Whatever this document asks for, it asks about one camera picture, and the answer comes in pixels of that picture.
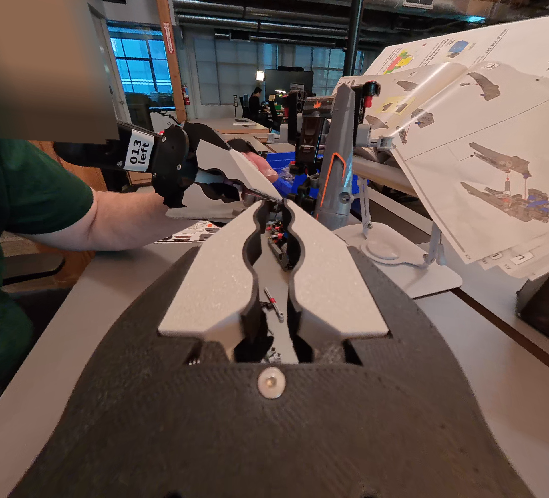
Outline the grey black lego subassembly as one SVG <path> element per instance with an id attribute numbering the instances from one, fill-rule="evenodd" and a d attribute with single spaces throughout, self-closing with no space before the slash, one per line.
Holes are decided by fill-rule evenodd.
<path id="1" fill-rule="evenodd" d="M 380 93 L 376 81 L 341 83 L 334 95 L 308 97 L 301 107 L 295 162 L 289 172 L 306 179 L 288 198 L 332 231 L 347 224 L 355 147 L 393 147 L 395 132 L 374 133 L 365 121 L 366 110 Z"/>

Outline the black wall monitor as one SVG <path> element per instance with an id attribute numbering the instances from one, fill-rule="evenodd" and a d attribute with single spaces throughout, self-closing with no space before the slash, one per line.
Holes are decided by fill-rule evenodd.
<path id="1" fill-rule="evenodd" d="M 279 69 L 266 69 L 264 72 L 264 98 L 285 94 L 291 90 L 301 90 L 306 96 L 313 93 L 312 71 L 285 71 Z"/>

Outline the white book stand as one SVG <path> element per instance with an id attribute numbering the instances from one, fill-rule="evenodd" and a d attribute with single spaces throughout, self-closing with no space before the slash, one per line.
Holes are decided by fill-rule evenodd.
<path id="1" fill-rule="evenodd" d="M 353 171 L 358 177 L 362 223 L 340 228 L 335 234 L 367 255 L 413 299 L 460 288 L 462 277 L 446 265 L 443 235 L 437 224 L 375 191 L 366 183 L 370 179 L 416 197 L 406 174 L 400 168 L 382 165 L 359 155 L 353 157 Z M 374 222 L 370 201 L 384 208 L 390 216 L 429 234 L 428 250 L 398 232 L 395 223 Z"/>

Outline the white instruction sheet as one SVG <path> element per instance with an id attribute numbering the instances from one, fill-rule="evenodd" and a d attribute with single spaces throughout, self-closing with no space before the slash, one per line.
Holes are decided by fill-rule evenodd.
<path id="1" fill-rule="evenodd" d="M 471 67 L 488 62 L 548 77 L 548 16 L 389 46 L 363 74 L 386 75 L 439 63 Z"/>

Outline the grey lego axle red bush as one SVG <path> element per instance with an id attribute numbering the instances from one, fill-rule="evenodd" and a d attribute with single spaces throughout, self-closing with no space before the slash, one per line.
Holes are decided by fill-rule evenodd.
<path id="1" fill-rule="evenodd" d="M 267 297 L 267 305 L 269 306 L 270 309 L 272 309 L 277 318 L 278 318 L 278 321 L 280 323 L 284 323 L 285 322 L 285 315 L 284 313 L 279 309 L 278 307 L 278 303 L 277 301 L 275 300 L 274 296 L 271 295 L 270 291 L 268 290 L 267 287 L 264 287 L 264 292 L 265 292 L 265 295 Z"/>

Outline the sticker sheet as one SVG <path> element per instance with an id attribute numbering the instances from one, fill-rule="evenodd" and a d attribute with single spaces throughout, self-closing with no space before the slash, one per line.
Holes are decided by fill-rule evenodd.
<path id="1" fill-rule="evenodd" d="M 154 243 L 199 243 L 216 234 L 223 226 L 224 223 L 215 223 L 209 220 L 191 220 L 191 223 L 184 229 L 167 235 Z"/>

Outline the black steel pole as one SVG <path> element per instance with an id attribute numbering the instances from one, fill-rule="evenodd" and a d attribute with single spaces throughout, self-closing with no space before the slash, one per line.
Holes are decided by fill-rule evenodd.
<path id="1" fill-rule="evenodd" d="M 347 30 L 346 46 L 345 46 L 345 58 L 343 75 L 352 76 L 356 62 L 356 52 L 360 37 L 360 28 L 362 21 L 362 12 L 364 7 L 364 0 L 352 0 L 350 9 L 350 20 Z"/>

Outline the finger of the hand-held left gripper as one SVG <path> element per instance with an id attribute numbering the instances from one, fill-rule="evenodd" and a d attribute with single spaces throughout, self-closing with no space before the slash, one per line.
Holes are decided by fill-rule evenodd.
<path id="1" fill-rule="evenodd" d="M 196 148 L 196 162 L 201 171 L 209 174 L 217 171 L 231 183 L 238 183 L 245 189 L 280 195 L 255 165 L 230 146 L 226 149 L 201 139 Z"/>
<path id="2" fill-rule="evenodd" d="M 166 216 L 182 220 L 230 221 L 258 201 L 251 194 L 245 194 L 239 200 L 223 200 L 221 196 L 215 196 L 212 185 L 222 184 L 191 184 L 184 191 L 182 207 L 169 208 Z"/>

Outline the person's left hand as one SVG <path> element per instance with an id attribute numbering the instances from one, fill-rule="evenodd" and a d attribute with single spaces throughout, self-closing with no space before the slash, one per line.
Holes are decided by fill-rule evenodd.
<path id="1" fill-rule="evenodd" d="M 249 160 L 253 165 L 257 167 L 260 173 L 272 184 L 278 179 L 278 173 L 271 167 L 271 165 L 266 161 L 265 158 L 258 155 L 255 152 L 245 152 L 243 155 Z"/>

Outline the open instruction booklet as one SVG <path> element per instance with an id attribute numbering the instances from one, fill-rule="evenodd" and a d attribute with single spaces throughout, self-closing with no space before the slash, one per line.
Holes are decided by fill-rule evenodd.
<path id="1" fill-rule="evenodd" d="M 365 112 L 465 263 L 507 270 L 548 255 L 548 77 L 488 61 L 373 78 Z"/>

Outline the black box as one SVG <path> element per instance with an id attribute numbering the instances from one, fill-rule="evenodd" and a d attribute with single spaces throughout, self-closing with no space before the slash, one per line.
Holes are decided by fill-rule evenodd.
<path id="1" fill-rule="evenodd" d="M 548 320 L 548 274 L 527 279 L 518 289 L 515 314 L 529 323 Z"/>

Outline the person's left forearm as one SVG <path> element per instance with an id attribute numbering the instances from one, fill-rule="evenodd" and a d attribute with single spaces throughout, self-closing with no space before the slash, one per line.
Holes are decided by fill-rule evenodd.
<path id="1" fill-rule="evenodd" d="M 158 194 L 94 192 L 90 210 L 64 229 L 19 236 L 65 251 L 122 251 L 140 248 L 191 227 L 194 220 L 166 215 Z"/>

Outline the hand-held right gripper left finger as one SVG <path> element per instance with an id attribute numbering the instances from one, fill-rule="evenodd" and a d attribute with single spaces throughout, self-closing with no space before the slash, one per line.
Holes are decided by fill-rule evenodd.
<path id="1" fill-rule="evenodd" d="M 256 202 L 199 248 L 162 319 L 162 336 L 218 342 L 231 360 L 268 352 L 266 316 L 253 265 L 262 253 L 268 202 Z"/>

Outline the blue parts bin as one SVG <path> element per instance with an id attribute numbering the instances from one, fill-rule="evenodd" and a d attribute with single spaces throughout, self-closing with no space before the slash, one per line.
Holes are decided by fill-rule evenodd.
<path id="1" fill-rule="evenodd" d="M 289 165 L 295 162 L 295 153 L 271 152 L 267 155 L 266 160 L 278 175 L 278 179 L 274 182 L 277 191 L 283 197 L 292 193 L 294 176 L 289 172 Z"/>

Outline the wooden post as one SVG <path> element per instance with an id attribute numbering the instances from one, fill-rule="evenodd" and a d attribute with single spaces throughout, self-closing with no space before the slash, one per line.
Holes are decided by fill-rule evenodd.
<path id="1" fill-rule="evenodd" d="M 176 111 L 176 118 L 179 122 L 184 122 L 187 119 L 187 112 L 184 103 L 181 71 L 177 56 L 174 28 L 172 25 L 170 5 L 168 0 L 156 0 L 158 8 L 162 37 L 166 50 L 166 58 L 168 62 L 168 73 L 172 86 L 172 94 Z"/>

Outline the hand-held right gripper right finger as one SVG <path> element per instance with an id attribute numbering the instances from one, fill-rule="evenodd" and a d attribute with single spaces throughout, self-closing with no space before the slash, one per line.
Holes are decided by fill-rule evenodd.
<path id="1" fill-rule="evenodd" d="M 290 200 L 284 204 L 283 224 L 287 321 L 298 362 L 312 362 L 325 345 L 388 337 L 388 325 L 347 244 Z"/>

